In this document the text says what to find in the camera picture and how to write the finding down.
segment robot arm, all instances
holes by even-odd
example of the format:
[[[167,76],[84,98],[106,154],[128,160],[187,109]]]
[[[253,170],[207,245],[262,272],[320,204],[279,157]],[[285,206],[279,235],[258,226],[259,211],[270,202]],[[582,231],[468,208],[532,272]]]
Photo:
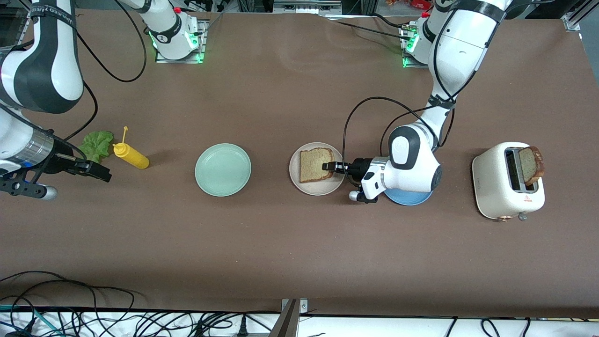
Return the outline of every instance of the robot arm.
[[[70,0],[33,0],[34,43],[0,55],[0,100],[47,113],[71,110],[83,95],[77,58],[74,7]]]
[[[350,194],[352,200],[376,202],[386,189],[430,192],[439,185],[443,171],[433,153],[443,124],[459,92],[478,70],[511,2],[457,0],[451,4],[437,0],[429,18],[407,27],[417,34],[411,34],[414,41],[403,45],[409,58],[404,64],[428,67],[433,77],[427,109],[421,119],[391,133],[389,158],[371,159],[367,171],[355,163],[346,166],[354,179],[361,181],[360,191]]]
[[[56,190],[37,184],[41,173],[71,174],[110,180],[108,169],[73,157],[62,139],[34,128],[22,109],[64,113],[83,94],[71,0],[34,0],[34,42],[28,50],[0,52],[0,191],[51,199]],[[28,179],[27,173],[35,172]]]
[[[183,59],[198,48],[198,19],[175,12],[168,0],[119,0],[141,15],[154,46],[170,60]]]

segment toast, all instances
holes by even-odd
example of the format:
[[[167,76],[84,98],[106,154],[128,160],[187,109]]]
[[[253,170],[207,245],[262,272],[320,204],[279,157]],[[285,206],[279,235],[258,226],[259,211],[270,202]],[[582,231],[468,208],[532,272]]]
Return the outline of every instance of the toast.
[[[520,156],[524,184],[530,186],[545,174],[543,156],[535,146],[529,146],[520,150],[518,155]]]
[[[329,179],[332,171],[322,169],[322,164],[334,161],[333,151],[327,148],[315,148],[299,153],[299,182],[317,182]]]

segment brown tabletop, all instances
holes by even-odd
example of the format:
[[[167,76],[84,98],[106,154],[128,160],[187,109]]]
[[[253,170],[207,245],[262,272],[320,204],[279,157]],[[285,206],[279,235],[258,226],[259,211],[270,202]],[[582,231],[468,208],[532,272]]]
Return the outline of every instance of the brown tabletop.
[[[141,47],[123,13],[80,14],[82,36],[107,67],[132,77]],[[393,32],[372,19],[352,22]],[[127,125],[128,143],[152,165],[137,170],[113,155],[102,162],[110,183],[61,173],[41,179],[58,188],[54,201],[0,195],[2,276],[44,269],[130,288],[144,294],[137,308],[276,310],[281,298],[306,297],[316,313],[332,314],[599,314],[599,90],[579,35],[559,20],[501,25],[459,96],[453,131],[436,154],[443,180],[426,203],[358,204],[348,183],[323,197],[292,184],[293,152],[310,142],[340,150],[360,100],[424,106],[431,75],[402,68],[399,52],[391,37],[319,16],[225,14],[210,29],[204,64],[149,62],[125,84],[80,46],[100,103],[86,131],[120,140]],[[92,107],[86,94],[63,115],[27,116],[64,136]],[[347,132],[347,159],[376,156],[381,132],[402,112],[365,104]],[[474,202],[471,160],[505,141],[534,144],[545,157],[546,204],[527,222],[493,222]],[[198,156],[217,143],[237,144],[252,159],[249,183],[227,198],[202,192],[193,175]],[[42,293],[40,304],[91,305],[89,293],[72,287]],[[99,304],[126,300],[109,294]]]

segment mustard bottle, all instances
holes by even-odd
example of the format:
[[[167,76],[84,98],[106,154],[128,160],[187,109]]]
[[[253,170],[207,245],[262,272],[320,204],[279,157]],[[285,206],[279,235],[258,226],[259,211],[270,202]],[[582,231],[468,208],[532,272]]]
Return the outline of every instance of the mustard bottle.
[[[120,143],[113,145],[114,154],[140,170],[147,168],[150,165],[150,160],[143,154],[139,153],[136,149],[130,147],[128,144],[125,144],[125,134],[129,128],[124,127],[123,129],[123,140]]]

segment light green plate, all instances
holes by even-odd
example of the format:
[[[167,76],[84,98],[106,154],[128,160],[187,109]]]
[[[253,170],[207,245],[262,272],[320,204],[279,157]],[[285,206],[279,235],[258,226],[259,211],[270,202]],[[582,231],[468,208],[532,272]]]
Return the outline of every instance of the light green plate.
[[[199,156],[195,164],[195,181],[204,192],[227,197],[239,192],[250,180],[252,163],[237,145],[217,144]]]

